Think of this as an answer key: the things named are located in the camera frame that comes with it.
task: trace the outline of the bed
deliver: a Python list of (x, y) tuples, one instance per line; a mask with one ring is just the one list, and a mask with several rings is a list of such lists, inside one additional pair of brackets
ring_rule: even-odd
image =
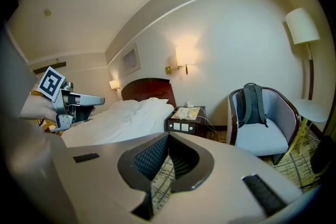
[(121, 142), (164, 131), (164, 120), (176, 107), (169, 80), (145, 78), (130, 82), (118, 101), (87, 122), (63, 132), (67, 147)]

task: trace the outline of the gray backpack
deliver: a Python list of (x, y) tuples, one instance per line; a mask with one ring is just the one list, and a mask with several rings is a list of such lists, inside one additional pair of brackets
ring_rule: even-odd
[(254, 83), (248, 83), (240, 91), (241, 103), (243, 109), (240, 110), (238, 115), (239, 125), (242, 127), (244, 124), (262, 123), (266, 127), (267, 115), (264, 112), (264, 103), (261, 87)]

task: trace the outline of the lamp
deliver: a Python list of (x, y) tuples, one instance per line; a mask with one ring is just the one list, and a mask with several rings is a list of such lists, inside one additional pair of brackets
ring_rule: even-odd
[(294, 44), (306, 43), (309, 53), (309, 95), (308, 100), (312, 99), (314, 87), (314, 63), (311, 54), (309, 42), (320, 39), (319, 32), (310, 17), (309, 13), (304, 8), (297, 8), (288, 13), (285, 17), (286, 23), (292, 35)]
[(119, 80), (111, 80), (110, 81), (110, 87), (112, 90), (120, 89), (120, 81)]
[(194, 47), (191, 45), (181, 45), (175, 47), (177, 68), (166, 67), (166, 74), (171, 74), (172, 70), (180, 69), (180, 67), (185, 67), (185, 72), (188, 75), (188, 65), (195, 64), (195, 53)]

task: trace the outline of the white bedsheet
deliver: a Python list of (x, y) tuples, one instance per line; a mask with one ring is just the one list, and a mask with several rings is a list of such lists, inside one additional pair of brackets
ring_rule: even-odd
[(62, 134), (67, 147), (125, 141), (164, 131), (164, 119), (174, 110), (163, 100), (121, 101)]

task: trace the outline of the floor lamp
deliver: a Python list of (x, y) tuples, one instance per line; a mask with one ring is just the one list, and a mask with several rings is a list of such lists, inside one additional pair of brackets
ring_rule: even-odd
[(308, 100), (312, 99), (314, 88), (314, 63), (311, 55), (309, 42), (319, 40), (320, 35), (304, 8), (297, 8), (286, 15), (286, 23), (292, 35), (294, 44), (307, 44), (309, 53), (309, 95)]

